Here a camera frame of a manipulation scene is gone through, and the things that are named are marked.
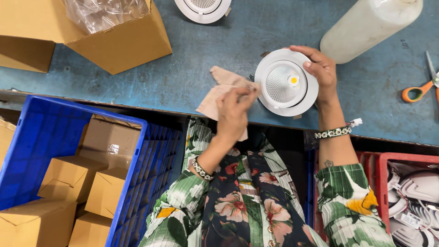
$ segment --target pink cloth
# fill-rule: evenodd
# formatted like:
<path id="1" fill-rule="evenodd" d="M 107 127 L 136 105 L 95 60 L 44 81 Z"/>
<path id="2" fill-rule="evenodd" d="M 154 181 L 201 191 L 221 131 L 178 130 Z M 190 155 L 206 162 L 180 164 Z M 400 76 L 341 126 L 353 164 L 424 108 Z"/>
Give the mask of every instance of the pink cloth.
<path id="1" fill-rule="evenodd" d="M 247 87 L 252 90 L 256 89 L 259 93 L 261 91 L 261 87 L 258 84 L 248 81 L 244 77 L 218 66 L 213 66 L 210 69 L 210 72 L 218 85 L 214 86 L 209 93 L 207 93 L 196 111 L 213 120 L 218 121 L 218 106 L 216 105 L 216 99 L 222 94 L 227 93 L 235 87 Z M 247 138 L 247 129 L 245 129 L 245 132 L 238 141 L 241 142 Z"/>

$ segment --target green floral sleeve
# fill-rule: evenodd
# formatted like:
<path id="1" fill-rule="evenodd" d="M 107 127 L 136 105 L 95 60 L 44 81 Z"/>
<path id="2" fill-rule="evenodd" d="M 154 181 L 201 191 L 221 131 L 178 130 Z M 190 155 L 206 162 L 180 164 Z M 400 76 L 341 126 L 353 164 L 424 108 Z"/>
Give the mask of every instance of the green floral sleeve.
<path id="1" fill-rule="evenodd" d="M 322 169 L 316 180 L 318 208 L 330 246 L 395 246 L 378 216 L 377 199 L 361 164 Z"/>
<path id="2" fill-rule="evenodd" d="M 145 246 L 187 246 L 187 237 L 202 220 L 209 183 L 184 170 L 162 194 L 147 218 L 147 231 L 139 244 Z"/>

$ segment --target person's right hand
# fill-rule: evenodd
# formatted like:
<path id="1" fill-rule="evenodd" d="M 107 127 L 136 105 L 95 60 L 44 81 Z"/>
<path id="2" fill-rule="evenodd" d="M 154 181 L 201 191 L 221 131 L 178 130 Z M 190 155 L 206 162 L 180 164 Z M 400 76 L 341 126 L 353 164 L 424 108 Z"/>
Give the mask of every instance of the person's right hand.
<path id="1" fill-rule="evenodd" d="M 319 94 L 318 106 L 337 101 L 337 75 L 335 74 L 335 62 L 317 49 L 307 46 L 290 46 L 290 50 L 298 51 L 307 56 L 311 62 L 304 62 L 303 68 L 317 78 Z"/>
<path id="2" fill-rule="evenodd" d="M 234 88 L 221 95 L 218 105 L 218 123 L 216 136 L 230 148 L 238 141 L 248 125 L 247 111 L 258 97 L 257 90 L 245 87 Z"/>

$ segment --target blue workbench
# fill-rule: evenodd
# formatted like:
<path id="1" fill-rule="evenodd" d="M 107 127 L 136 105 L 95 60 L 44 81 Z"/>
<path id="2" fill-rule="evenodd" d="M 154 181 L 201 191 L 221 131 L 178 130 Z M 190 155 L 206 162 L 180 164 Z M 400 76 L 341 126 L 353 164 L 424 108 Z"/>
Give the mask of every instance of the blue workbench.
<path id="1" fill-rule="evenodd" d="M 228 17 L 199 25 L 189 21 L 173 0 L 157 0 L 173 54 L 112 76 L 58 44 L 49 73 L 0 67 L 0 88 L 198 114 L 195 109 L 215 85 L 209 74 L 212 66 L 246 76 L 254 74 L 264 51 L 290 44 L 318 47 L 321 37 L 355 2 L 234 0 Z M 438 10 L 439 1 L 424 1 L 424 10 L 413 24 L 351 62 L 338 65 L 338 93 L 345 119 L 361 117 L 364 122 L 353 134 L 439 145 L 434 90 L 413 104 L 400 98 L 404 88 L 429 80 L 426 49 L 439 65 Z M 316 129 L 317 110 L 312 108 L 293 120 L 277 116 L 257 102 L 250 109 L 249 120 Z"/>

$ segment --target bracelet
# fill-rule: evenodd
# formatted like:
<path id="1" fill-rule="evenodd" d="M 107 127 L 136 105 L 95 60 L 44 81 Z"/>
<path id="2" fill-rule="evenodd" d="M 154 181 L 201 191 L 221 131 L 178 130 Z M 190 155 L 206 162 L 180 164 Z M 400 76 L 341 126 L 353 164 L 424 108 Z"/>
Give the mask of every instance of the bracelet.
<path id="1" fill-rule="evenodd" d="M 195 171 L 198 173 L 198 175 L 200 175 L 205 180 L 212 181 L 213 176 L 208 174 L 207 172 L 205 172 L 203 170 L 203 168 L 201 168 L 201 166 L 197 162 L 197 158 L 198 158 L 198 156 L 192 159 L 192 166 L 194 167 Z"/>
<path id="2" fill-rule="evenodd" d="M 343 128 L 336 128 L 336 129 L 333 129 L 330 131 L 323 131 L 323 132 L 315 133 L 314 136 L 316 137 L 316 139 L 325 139 L 325 138 L 346 135 L 346 134 L 349 134 L 351 132 L 352 132 L 351 127 L 346 126 Z"/>

